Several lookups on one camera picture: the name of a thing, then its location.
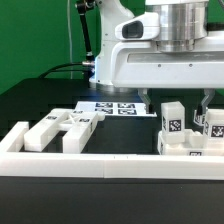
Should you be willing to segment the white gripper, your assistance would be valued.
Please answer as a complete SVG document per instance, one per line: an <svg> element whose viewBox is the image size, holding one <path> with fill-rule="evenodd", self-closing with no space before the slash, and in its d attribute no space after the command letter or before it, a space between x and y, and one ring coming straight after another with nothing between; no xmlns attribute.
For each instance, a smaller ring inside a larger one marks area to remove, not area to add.
<svg viewBox="0 0 224 224"><path fill-rule="evenodd" d="M205 89L197 108L204 115L214 89L224 88L224 34L209 34L180 53L159 52L153 41L120 42L112 51L111 75L114 86L139 89L147 114L154 113L149 88Z"/></svg>

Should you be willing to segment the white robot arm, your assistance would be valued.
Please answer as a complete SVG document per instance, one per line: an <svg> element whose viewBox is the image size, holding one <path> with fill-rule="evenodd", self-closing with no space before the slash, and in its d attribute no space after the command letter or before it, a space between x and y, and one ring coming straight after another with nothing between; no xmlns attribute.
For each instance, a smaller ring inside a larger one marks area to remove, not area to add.
<svg viewBox="0 0 224 224"><path fill-rule="evenodd" d="M96 0L101 51L90 82L136 89L147 103L151 88L202 89L202 115L224 88L224 28L207 23L209 0L145 0L135 16L120 0Z"/></svg>

